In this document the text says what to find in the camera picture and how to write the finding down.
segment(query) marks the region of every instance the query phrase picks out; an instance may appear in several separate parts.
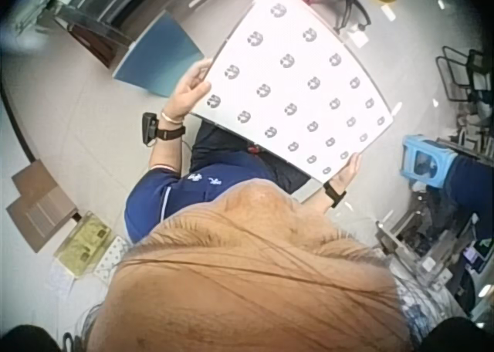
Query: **person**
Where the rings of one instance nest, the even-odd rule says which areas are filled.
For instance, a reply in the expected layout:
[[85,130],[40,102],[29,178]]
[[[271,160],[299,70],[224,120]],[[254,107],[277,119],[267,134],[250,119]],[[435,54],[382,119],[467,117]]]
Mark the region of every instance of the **person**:
[[[201,74],[210,65],[185,74],[160,129],[180,129],[209,92]],[[333,199],[321,189],[300,204],[289,193],[305,175],[250,154],[245,141],[234,151],[241,141],[223,134],[221,143],[217,132],[201,126],[183,178],[180,138],[154,145],[126,207],[137,244],[119,264],[87,350],[411,350],[394,277],[331,224]],[[359,167],[353,155],[330,180],[338,196]]]

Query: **black watch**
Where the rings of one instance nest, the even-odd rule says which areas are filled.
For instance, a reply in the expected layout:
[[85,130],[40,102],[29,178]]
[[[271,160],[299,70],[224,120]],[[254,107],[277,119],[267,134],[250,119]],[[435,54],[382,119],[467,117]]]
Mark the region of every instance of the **black watch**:
[[331,205],[331,208],[336,208],[337,205],[340,203],[340,201],[343,200],[345,195],[347,194],[346,191],[343,191],[341,195],[339,195],[333,188],[333,186],[330,185],[330,182],[326,182],[324,185],[324,190],[326,190],[326,195],[329,196],[330,198],[333,199],[334,203]]
[[177,130],[160,130],[159,128],[156,130],[156,137],[163,141],[174,140],[175,138],[182,137],[184,134],[184,126],[178,128]]

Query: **smartwatch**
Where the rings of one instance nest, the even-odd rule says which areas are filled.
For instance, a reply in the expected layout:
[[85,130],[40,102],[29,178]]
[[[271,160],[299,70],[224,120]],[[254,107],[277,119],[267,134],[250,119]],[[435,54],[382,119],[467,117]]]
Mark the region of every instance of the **smartwatch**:
[[330,182],[326,182],[324,185],[324,190],[326,191],[326,195],[329,196],[330,198],[333,199],[334,203],[331,205],[331,208],[336,208],[337,205],[340,203],[340,201],[343,200],[345,195],[347,194],[346,191],[343,191],[341,195],[339,195],[333,188],[333,186],[330,185]]
[[175,138],[182,137],[185,134],[185,127],[182,126],[177,130],[156,130],[156,137],[163,141],[174,140]]

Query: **navy polo shirt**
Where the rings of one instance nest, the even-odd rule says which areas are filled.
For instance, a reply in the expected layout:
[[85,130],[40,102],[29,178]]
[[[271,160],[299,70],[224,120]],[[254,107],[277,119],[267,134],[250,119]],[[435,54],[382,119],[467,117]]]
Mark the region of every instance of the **navy polo shirt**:
[[130,239],[139,242],[182,208],[212,201],[231,186],[253,178],[274,181],[264,162],[244,151],[214,154],[207,166],[182,178],[166,168],[151,169],[127,199],[125,222]]

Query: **printed pattern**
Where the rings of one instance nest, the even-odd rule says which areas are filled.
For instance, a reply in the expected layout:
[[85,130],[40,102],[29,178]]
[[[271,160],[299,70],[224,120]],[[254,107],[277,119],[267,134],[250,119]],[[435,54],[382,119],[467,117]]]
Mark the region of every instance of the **printed pattern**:
[[255,0],[194,112],[325,182],[392,122],[371,79],[301,0]]

